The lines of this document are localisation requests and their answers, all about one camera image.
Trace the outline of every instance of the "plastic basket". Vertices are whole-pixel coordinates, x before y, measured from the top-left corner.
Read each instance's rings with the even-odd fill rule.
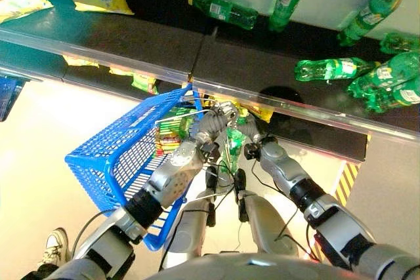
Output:
[[[25,80],[13,77],[2,77],[0,74],[0,121],[5,121],[13,104],[22,91]]]
[[[154,157],[155,121],[191,89],[177,89],[147,98],[138,106],[68,154],[65,161],[100,210],[124,205],[169,156]],[[185,194],[165,209],[144,238],[158,250],[185,201]]]

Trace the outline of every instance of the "white sneaker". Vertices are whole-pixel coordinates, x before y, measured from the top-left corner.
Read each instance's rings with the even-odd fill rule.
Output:
[[[70,252],[68,251],[67,233],[63,228],[55,229],[48,235],[42,261],[37,264],[37,267],[43,264],[53,264],[59,267],[68,260],[70,260]]]

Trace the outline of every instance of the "person's leg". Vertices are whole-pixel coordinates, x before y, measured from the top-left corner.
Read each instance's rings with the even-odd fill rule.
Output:
[[[47,238],[42,260],[37,264],[38,270],[29,272],[22,280],[44,279],[69,259],[67,233],[63,228],[55,229]]]

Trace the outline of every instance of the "robotic hand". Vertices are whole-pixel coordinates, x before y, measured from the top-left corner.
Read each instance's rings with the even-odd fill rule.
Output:
[[[204,162],[217,151],[214,139],[228,125],[235,125],[237,116],[231,102],[211,108],[200,121],[196,138],[183,141],[142,189],[87,238],[73,260],[47,279],[122,279],[135,259],[130,243],[139,244],[163,209],[184,193]]]
[[[316,230],[315,240],[334,266],[378,280],[420,279],[418,258],[390,245],[376,244],[357,217],[326,194],[274,137],[262,134],[253,117],[238,128],[253,141],[245,146],[245,157],[257,159],[277,187],[303,212]]]

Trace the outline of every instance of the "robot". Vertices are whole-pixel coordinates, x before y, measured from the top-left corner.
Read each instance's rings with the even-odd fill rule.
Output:
[[[126,205],[110,217],[81,245],[73,260],[47,279],[123,279],[135,259],[133,246],[162,211],[177,200],[204,164],[218,152],[217,136],[227,127],[238,128],[251,139],[244,148],[247,159],[256,159],[316,230],[315,240],[332,266],[297,258],[291,240],[276,240],[287,226],[273,206],[245,188],[244,174],[235,174],[239,217],[248,221],[257,253],[227,252],[201,256],[206,226],[214,225],[215,183],[178,215],[165,244],[158,279],[420,279],[418,258],[390,245],[377,244],[369,230],[318,186],[290,158],[272,136],[265,135],[252,116],[237,126],[238,110],[231,102],[216,104],[200,121],[194,138],[185,140],[166,163]]]

